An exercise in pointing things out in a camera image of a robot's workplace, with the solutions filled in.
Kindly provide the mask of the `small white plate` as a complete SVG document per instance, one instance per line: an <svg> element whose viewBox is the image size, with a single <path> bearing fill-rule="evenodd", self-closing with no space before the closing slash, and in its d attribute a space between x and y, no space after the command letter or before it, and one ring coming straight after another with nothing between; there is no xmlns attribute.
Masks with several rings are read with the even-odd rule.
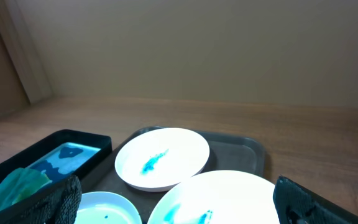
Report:
<svg viewBox="0 0 358 224"><path fill-rule="evenodd" d="M74 224L142 224L135 206L112 192L88 192L81 196Z"/></svg>

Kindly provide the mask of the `green yellow sponge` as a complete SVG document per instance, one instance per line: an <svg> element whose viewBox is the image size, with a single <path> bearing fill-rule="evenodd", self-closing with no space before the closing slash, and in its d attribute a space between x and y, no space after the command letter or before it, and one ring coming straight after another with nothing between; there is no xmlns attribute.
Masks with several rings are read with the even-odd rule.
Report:
<svg viewBox="0 0 358 224"><path fill-rule="evenodd" d="M18 168L0 183L0 211L30 197L52 181L44 172Z"/></svg>

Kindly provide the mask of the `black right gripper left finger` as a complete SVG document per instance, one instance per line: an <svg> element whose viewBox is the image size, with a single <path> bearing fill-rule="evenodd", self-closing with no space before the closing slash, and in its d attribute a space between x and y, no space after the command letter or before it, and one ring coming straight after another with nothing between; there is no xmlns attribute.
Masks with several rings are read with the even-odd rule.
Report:
<svg viewBox="0 0 358 224"><path fill-rule="evenodd" d="M81 194L79 179L70 175L36 193L32 205L20 214L20 223L74 223Z"/></svg>

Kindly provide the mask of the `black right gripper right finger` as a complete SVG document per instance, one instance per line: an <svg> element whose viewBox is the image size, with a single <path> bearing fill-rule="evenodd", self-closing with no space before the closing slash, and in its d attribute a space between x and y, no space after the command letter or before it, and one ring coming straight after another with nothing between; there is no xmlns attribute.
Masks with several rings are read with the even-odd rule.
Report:
<svg viewBox="0 0 358 224"><path fill-rule="evenodd" d="M273 191L280 224L358 224L358 216L291 179L280 176Z"/></svg>

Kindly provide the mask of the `white plate two smears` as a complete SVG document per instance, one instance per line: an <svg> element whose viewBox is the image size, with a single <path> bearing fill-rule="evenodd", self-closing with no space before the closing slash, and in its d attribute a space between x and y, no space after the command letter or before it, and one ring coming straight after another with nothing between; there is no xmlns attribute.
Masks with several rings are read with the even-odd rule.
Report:
<svg viewBox="0 0 358 224"><path fill-rule="evenodd" d="M205 172L169 190L148 222L279 224L274 188L273 183L246 172Z"/></svg>

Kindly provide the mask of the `white plate streak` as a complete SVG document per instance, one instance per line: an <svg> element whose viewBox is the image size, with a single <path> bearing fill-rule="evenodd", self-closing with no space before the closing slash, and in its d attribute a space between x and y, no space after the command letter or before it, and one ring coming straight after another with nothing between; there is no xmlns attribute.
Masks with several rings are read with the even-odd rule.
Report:
<svg viewBox="0 0 358 224"><path fill-rule="evenodd" d="M163 192L199 174L209 155L209 144L202 135L189 129L162 128L125 143L114 168L135 189Z"/></svg>

